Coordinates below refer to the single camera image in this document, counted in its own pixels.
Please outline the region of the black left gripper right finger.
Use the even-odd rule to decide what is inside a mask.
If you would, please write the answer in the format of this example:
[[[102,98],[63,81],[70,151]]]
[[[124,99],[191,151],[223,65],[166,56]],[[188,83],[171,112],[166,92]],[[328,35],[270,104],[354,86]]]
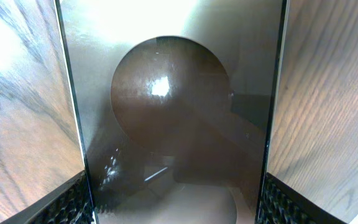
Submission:
[[[256,224],[345,224],[312,201],[267,173],[263,182]]]

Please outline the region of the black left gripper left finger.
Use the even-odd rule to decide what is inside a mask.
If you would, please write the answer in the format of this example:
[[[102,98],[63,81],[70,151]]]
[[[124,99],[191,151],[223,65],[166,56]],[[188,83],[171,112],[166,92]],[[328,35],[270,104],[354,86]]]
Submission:
[[[81,171],[2,224],[92,224],[93,213],[86,172]]]

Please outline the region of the Galaxy S25 Ultra smartphone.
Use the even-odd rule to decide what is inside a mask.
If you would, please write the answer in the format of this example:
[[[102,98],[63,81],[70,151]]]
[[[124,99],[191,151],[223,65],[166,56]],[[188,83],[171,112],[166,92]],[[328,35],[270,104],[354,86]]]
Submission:
[[[96,221],[255,223],[288,2],[55,4]]]

